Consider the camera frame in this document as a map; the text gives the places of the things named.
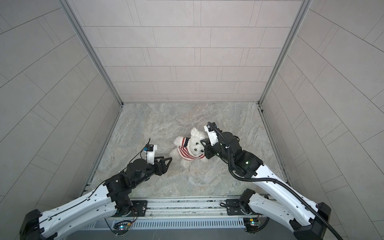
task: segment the plush toy ear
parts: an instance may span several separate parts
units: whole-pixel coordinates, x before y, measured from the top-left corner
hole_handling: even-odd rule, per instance
[[[197,130],[197,128],[192,128],[191,130],[191,137],[199,137],[199,138],[205,138],[205,135],[203,132],[200,132]]]

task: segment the metal grille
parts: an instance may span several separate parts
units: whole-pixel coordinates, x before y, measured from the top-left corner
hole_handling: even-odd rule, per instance
[[[190,218],[190,219],[143,219],[137,220],[131,229],[176,229],[176,228],[242,228],[242,218]]]
[[[107,220],[110,226],[122,221],[115,219],[113,222]],[[172,218],[172,219],[138,219],[133,223],[130,229],[192,229],[192,228],[245,228],[242,218],[224,217],[224,218]],[[104,219],[91,223],[83,230],[108,230]]]
[[[91,224],[85,226],[84,228],[94,228],[94,227],[95,227],[95,223],[91,223]]]

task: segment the plush dog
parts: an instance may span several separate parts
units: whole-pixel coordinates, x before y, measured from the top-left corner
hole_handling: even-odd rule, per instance
[[[200,142],[200,140],[205,138],[206,136],[204,133],[194,127],[191,130],[191,137],[177,137],[175,141],[173,141],[177,148],[174,149],[170,155],[174,157],[178,154],[182,159],[189,162],[196,159],[206,161],[207,158],[204,155],[204,146]]]

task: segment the wire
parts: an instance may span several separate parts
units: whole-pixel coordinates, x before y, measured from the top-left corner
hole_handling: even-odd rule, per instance
[[[111,232],[112,232],[113,234],[115,234],[115,233],[112,231],[111,227],[109,226],[107,220],[106,220],[105,218],[104,218],[104,220],[105,220],[105,223],[108,225],[109,229],[111,230]]]
[[[130,164],[130,163],[132,162],[132,160],[144,150],[144,148],[145,148],[145,146],[140,150],[140,152],[138,152],[138,153],[137,153],[137,154],[136,154],[136,155],[135,155],[135,156],[128,162],[128,164]]]
[[[262,178],[242,178],[233,173],[233,166],[235,165],[235,160],[233,159],[233,156],[231,156],[230,152],[230,145],[223,136],[223,134],[217,129],[216,126],[214,126],[212,123],[208,122],[208,125],[223,139],[225,143],[225,147],[227,149],[227,156],[228,156],[228,171],[229,173],[237,180],[243,181],[243,182],[273,182],[275,184],[279,184],[280,186],[284,187],[286,190],[288,190],[293,196],[295,196],[305,207],[308,211],[313,213],[330,231],[333,233],[333,235],[338,240],[343,240],[342,237],[338,234],[338,232],[318,213],[316,212],[304,199],[302,199],[292,188],[290,188],[288,185],[286,185],[283,182],[280,182],[279,180],[275,178],[269,178],[269,177],[262,177]]]
[[[135,209],[137,211],[137,216],[136,216],[136,219],[135,219],[135,211],[133,211],[133,219],[134,220],[133,220],[132,223],[134,223],[137,220],[137,218],[139,217],[139,211],[135,207],[133,207],[133,209]]]
[[[262,225],[260,225],[260,226],[257,228],[257,230],[252,231],[252,232],[247,232],[247,233],[257,233],[258,231],[261,231],[263,228],[265,228],[265,226],[268,224],[268,222],[269,222],[269,217],[266,218],[265,222],[264,222]]]
[[[87,201],[87,199],[84,199],[83,201],[79,202],[78,204],[73,205],[72,207],[67,208],[67,209],[65,209],[65,210],[63,210],[63,211],[61,211],[61,212],[59,212],[59,213],[56,213],[56,214],[53,215],[53,216],[50,216],[49,219],[51,219],[51,218],[53,218],[53,217],[59,215],[60,213],[63,213],[63,212],[65,212],[65,211],[67,211],[67,210],[70,210],[71,208],[76,207],[77,205],[79,205],[79,204],[81,204],[81,203],[83,203],[83,202],[85,202],[85,201]]]
[[[228,204],[225,204],[223,202],[220,203],[220,207],[226,207],[226,208],[234,208],[234,209],[240,209],[240,207],[234,207],[234,206],[231,206],[231,205],[228,205]]]

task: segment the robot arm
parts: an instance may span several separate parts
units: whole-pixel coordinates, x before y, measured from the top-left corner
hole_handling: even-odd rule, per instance
[[[270,201],[247,189],[239,199],[242,212],[257,212],[290,229],[299,240],[323,239],[327,228],[338,238],[329,225],[331,209],[325,203],[316,204],[284,183],[254,154],[242,150],[239,138],[220,131],[215,123],[204,127],[209,139],[201,140],[205,156],[218,156],[228,164],[230,174],[240,181],[253,182],[266,190],[276,201]]]
[[[154,157],[151,163],[136,159],[127,165],[125,171],[105,180],[103,185],[100,184],[84,196],[43,213],[37,209],[27,213],[20,228],[20,239],[63,239],[98,219],[138,214],[128,194],[152,175],[166,173],[171,161],[171,157]]]

